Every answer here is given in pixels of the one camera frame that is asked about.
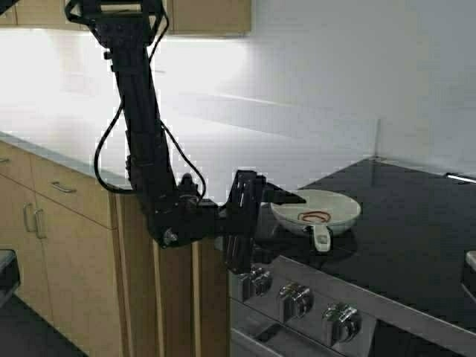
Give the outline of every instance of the kitchen counter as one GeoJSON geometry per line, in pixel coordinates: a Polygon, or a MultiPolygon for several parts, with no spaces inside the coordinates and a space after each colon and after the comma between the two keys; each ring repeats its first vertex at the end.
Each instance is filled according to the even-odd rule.
{"type": "MultiPolygon", "coordinates": [[[[94,176],[94,151],[114,115],[113,102],[98,104],[97,100],[72,94],[55,97],[55,101],[55,107],[47,106],[41,98],[24,100],[20,106],[2,105],[0,140],[94,176]]],[[[256,170],[274,184],[297,189],[369,156],[370,150],[363,148],[373,147],[367,140],[368,133],[375,130],[374,121],[363,123],[361,133],[343,147],[323,144],[316,135],[292,138],[173,113],[167,115],[166,124],[208,180],[207,196],[217,203],[226,202],[238,169],[256,170]]],[[[125,130],[121,118],[103,148],[100,167],[107,182],[128,188],[125,130]]],[[[170,141],[169,148],[179,180],[191,170],[170,141]]]]}

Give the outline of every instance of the control knob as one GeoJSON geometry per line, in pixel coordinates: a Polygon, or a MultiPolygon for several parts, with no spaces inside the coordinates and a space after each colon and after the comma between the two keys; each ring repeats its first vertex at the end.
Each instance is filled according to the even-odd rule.
{"type": "Polygon", "coordinates": [[[360,331],[361,318],[356,309],[345,303],[334,303],[323,315],[324,343],[332,347],[352,340],[360,331]]]}
{"type": "Polygon", "coordinates": [[[278,295],[280,322],[285,324],[292,318],[302,318],[314,303],[311,289],[297,283],[283,286],[278,295]]]}
{"type": "Polygon", "coordinates": [[[263,296],[273,283],[269,271],[256,267],[252,267],[249,274],[241,274],[234,279],[237,283],[231,286],[231,295],[243,303],[253,296],[263,296]]]}

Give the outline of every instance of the dark floor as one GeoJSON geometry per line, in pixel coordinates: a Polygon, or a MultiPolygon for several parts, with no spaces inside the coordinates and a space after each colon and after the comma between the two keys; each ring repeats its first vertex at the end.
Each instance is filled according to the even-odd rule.
{"type": "Polygon", "coordinates": [[[87,357],[16,296],[0,308],[0,356],[87,357]]]}

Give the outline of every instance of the stovetop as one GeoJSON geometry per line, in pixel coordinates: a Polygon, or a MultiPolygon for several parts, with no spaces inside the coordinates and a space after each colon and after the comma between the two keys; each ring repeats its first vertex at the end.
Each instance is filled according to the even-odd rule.
{"type": "Polygon", "coordinates": [[[465,253],[476,250],[476,184],[363,160],[304,188],[352,197],[362,215],[334,239],[330,254],[320,255],[310,239],[283,230],[263,206],[257,242],[476,332],[476,301],[460,283],[465,253]]]}

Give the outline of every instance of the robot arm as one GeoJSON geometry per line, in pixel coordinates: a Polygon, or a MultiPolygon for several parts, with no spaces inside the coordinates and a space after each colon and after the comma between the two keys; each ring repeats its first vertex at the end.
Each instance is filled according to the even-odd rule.
{"type": "MultiPolygon", "coordinates": [[[[5,2],[11,6],[15,1],[0,0],[0,12],[5,2]]],[[[86,25],[112,61],[127,125],[126,168],[151,236],[162,248],[223,237],[227,267],[234,274],[250,272],[257,258],[254,232],[261,202],[305,201],[254,171],[237,172],[222,207],[203,199],[190,174],[176,184],[147,54],[162,19],[168,22],[162,1],[70,0],[65,14],[70,22],[86,25]],[[117,4],[139,4],[140,10],[104,10],[104,5],[117,4]],[[80,15],[74,14],[76,8],[80,15]]]]}

